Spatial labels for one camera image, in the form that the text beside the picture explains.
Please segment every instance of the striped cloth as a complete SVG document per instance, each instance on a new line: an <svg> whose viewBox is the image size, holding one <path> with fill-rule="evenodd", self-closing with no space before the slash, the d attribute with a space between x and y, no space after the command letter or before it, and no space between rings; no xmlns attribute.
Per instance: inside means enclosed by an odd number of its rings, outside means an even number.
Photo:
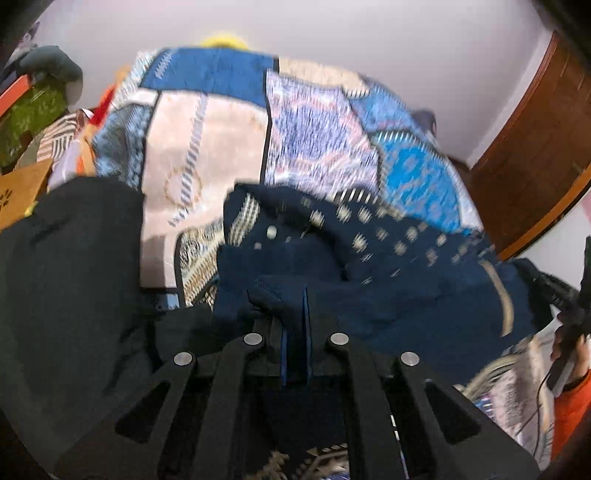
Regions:
<svg viewBox="0 0 591 480"><path fill-rule="evenodd" d="M37 151L37 161L52 158L54 163L64 154L72 140L84 128L89 117L84 110L77 110L53 122L44 131Z"/></svg>

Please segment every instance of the black cable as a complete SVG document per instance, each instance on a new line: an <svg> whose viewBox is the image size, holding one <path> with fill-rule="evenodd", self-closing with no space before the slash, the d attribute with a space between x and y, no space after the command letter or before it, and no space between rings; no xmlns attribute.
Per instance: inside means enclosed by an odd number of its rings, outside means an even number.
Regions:
<svg viewBox="0 0 591 480"><path fill-rule="evenodd" d="M540 436L541 436L541 431L540 431L540 423L541 423L541 407L542 405L540 405L540 393L542 392L542 387L544 386L544 383L546 382L546 380L548 380L548 377L550 376L550 371L548 370L548 373L546 373L546 376L542 379L542 381L540 382L540 386L538 387L538 393L535 396L535 402L537 405L537 408L535 409L535 412L533 412L531 414L531 416L527 419L527 421L521 426L521 428L517 431L517 433L515 434L515 436L517 437L517 435L519 435L521 432L523 432L523 429L525 427L527 427L527 424L531 421L531 419L534 418L534 416L537 416L537 423L538 423L538 427L536 429L538 435L537 438L535 440L535 448L534 448L534 453L532 453L532 456L535 458L536 454L538 453L538 447L540 446Z"/></svg>
<svg viewBox="0 0 591 480"><path fill-rule="evenodd" d="M550 372L548 371L548 373L546 374L546 376L543 378L542 382L540 383L540 386L538 388L538 393L536 395L536 403L538 405L538 407L535 409L535 412L533 412L530 417L527 419L527 421L521 426L521 428L517 431L517 433L515 434L515 436L518 436L521 432L523 432L523 429L525 427L527 427L527 424L531 421L531 419L534 418L534 416L540 411L541 405L540 405L540 392L542 391L542 386L544 385L544 382L546 380L548 380L548 377L550 376Z"/></svg>

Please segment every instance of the metal screw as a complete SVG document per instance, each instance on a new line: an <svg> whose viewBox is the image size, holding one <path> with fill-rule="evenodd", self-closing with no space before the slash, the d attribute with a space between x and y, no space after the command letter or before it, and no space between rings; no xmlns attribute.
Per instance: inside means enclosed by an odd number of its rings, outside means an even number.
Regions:
<svg viewBox="0 0 591 480"><path fill-rule="evenodd" d="M244 336L244 343L247 345L258 345L262 342L262 336L258 333L247 333Z"/></svg>
<svg viewBox="0 0 591 480"><path fill-rule="evenodd" d="M193 360L193 355L189 352L180 352L174 356L174 363L176 363L180 367L184 367L188 365Z"/></svg>
<svg viewBox="0 0 591 480"><path fill-rule="evenodd" d="M349 337L346 333L337 332L330 336L330 341L335 345L347 345L349 343Z"/></svg>
<svg viewBox="0 0 591 480"><path fill-rule="evenodd" d="M400 355L400 360L409 367L414 367L418 364L418 355L415 352L404 352Z"/></svg>
<svg viewBox="0 0 591 480"><path fill-rule="evenodd" d="M275 225L271 225L267 229L267 238L269 240L273 240L277 236L277 227Z"/></svg>

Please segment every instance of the orange fabric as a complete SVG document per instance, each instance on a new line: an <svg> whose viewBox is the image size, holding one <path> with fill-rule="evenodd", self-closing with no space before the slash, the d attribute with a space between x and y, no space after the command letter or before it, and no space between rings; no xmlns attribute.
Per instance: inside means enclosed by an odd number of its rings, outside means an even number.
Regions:
<svg viewBox="0 0 591 480"><path fill-rule="evenodd" d="M31 88L29 77L20 76L2 95L0 95L0 116L4 115L14 102L22 97Z"/></svg>
<svg viewBox="0 0 591 480"><path fill-rule="evenodd" d="M554 400L554 440L552 460L562 450L576 426L580 423L587 407L591 404L591 373L580 385L563 392Z"/></svg>
<svg viewBox="0 0 591 480"><path fill-rule="evenodd" d="M78 136L80 140L80 156L76 159L76 174L78 176L93 177L96 174L95 155L90 145L95 133L105 123L115 89L116 85L112 85L103 93L98 106L93 111L94 116Z"/></svg>

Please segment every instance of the brown wooden wardrobe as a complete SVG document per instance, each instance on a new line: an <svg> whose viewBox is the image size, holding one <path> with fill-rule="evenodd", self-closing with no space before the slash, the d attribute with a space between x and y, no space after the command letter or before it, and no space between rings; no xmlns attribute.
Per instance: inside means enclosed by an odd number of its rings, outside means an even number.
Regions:
<svg viewBox="0 0 591 480"><path fill-rule="evenodd" d="M550 229L591 183L591 77L554 33L521 102L470 175L501 258Z"/></svg>

